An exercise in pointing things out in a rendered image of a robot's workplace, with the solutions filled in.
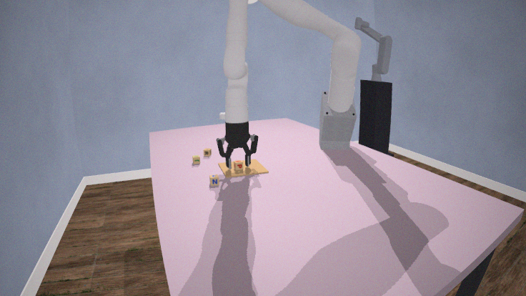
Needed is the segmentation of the tan flat mat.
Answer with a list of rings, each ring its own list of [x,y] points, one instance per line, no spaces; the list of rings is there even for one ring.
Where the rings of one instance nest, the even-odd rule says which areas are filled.
[[[218,165],[220,166],[226,178],[269,173],[269,171],[265,169],[256,159],[251,159],[251,164],[249,165],[249,167],[245,166],[245,160],[242,160],[242,162],[243,162],[243,169],[240,169],[240,170],[236,170],[234,168],[234,162],[231,162],[232,169],[229,169],[226,166],[226,162],[218,163]]]

